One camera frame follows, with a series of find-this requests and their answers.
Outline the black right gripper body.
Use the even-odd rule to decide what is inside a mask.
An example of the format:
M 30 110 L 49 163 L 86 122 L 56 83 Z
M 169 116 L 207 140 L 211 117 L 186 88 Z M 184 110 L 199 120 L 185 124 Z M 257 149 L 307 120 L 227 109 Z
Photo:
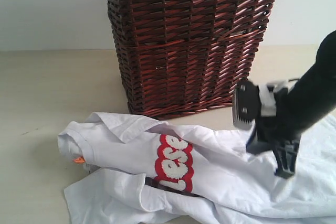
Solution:
M 246 144 L 247 152 L 260 154 L 266 151 L 294 154 L 298 152 L 301 134 L 290 133 L 289 121 L 282 99 L 288 94 L 288 81 L 271 82 L 257 86 L 258 115 L 253 135 Z

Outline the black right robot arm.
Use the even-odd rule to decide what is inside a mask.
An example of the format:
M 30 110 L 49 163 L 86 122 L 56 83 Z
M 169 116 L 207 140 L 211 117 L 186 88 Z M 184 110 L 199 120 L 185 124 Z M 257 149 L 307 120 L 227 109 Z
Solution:
M 255 85 L 238 82 L 233 96 L 233 125 L 252 130 L 246 151 L 259 155 L 272 151 L 275 175 L 295 174 L 303 132 L 335 109 L 335 32 L 320 44 L 315 63 L 287 87 L 287 81 Z

